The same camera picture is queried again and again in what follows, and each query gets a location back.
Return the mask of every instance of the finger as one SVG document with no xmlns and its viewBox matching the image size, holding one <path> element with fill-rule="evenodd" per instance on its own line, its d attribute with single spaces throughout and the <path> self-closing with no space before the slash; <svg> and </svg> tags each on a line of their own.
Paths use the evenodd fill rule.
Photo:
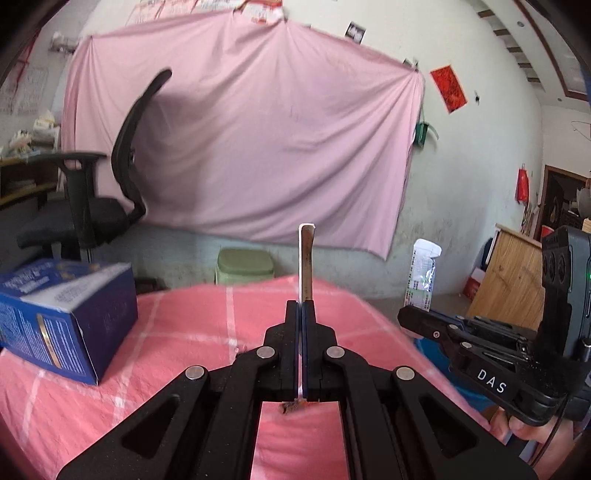
<svg viewBox="0 0 591 480">
<path fill-rule="evenodd" d="M 521 439 L 535 440 L 538 443 L 544 443 L 550 436 L 550 433 L 552 432 L 552 429 L 554 428 L 556 421 L 557 418 L 554 417 L 552 420 L 550 420 L 546 425 L 542 427 L 531 427 L 529 425 L 524 424 L 518 418 L 513 417 L 509 421 L 509 428 L 513 433 L 515 433 L 515 435 L 517 435 Z M 563 429 L 564 427 L 565 424 L 562 424 L 560 426 L 560 429 Z"/>
<path fill-rule="evenodd" d="M 491 419 L 491 435 L 499 442 L 503 442 L 509 433 L 509 420 L 504 409 L 496 411 Z"/>
</svg>

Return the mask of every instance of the pink curtain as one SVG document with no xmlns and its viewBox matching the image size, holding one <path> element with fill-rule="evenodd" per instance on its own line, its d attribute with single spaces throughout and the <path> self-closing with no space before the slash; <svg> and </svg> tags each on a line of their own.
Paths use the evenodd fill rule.
<svg viewBox="0 0 591 480">
<path fill-rule="evenodd" d="M 136 98 L 172 79 L 135 137 L 145 221 L 257 242 L 388 256 L 424 80 L 348 40 L 240 13 L 170 18 L 82 42 L 64 106 L 65 150 L 110 153 Z M 98 194 L 122 198 L 108 161 Z"/>
</svg>

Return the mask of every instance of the chair backrest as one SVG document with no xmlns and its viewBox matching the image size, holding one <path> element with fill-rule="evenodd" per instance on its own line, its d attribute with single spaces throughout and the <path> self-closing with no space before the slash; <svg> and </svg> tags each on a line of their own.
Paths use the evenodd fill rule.
<svg viewBox="0 0 591 480">
<path fill-rule="evenodd" d="M 134 162 L 134 151 L 131 144 L 134 140 L 135 130 L 138 128 L 139 121 L 150 100 L 170 80 L 172 75 L 173 72 L 170 69 L 161 71 L 148 85 L 142 96 L 135 101 L 121 126 L 111 154 L 111 167 L 115 180 L 119 183 L 123 195 L 134 203 L 134 209 L 128 215 L 130 223 L 137 222 L 146 213 L 142 196 L 129 175 Z"/>
</svg>

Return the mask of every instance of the green stool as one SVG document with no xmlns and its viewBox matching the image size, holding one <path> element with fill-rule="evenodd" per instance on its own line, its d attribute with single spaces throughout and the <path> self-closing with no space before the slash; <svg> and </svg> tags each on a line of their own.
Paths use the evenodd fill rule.
<svg viewBox="0 0 591 480">
<path fill-rule="evenodd" d="M 217 256 L 216 283 L 238 285 L 275 277 L 273 260 L 263 250 L 224 248 Z"/>
</svg>

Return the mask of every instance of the blue box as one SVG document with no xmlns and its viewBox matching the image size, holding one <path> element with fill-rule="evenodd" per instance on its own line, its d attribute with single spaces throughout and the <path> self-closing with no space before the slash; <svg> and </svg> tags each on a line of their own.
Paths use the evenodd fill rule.
<svg viewBox="0 0 591 480">
<path fill-rule="evenodd" d="M 0 274 L 0 346 L 98 385 L 138 317 L 129 264 L 38 260 Z"/>
</svg>

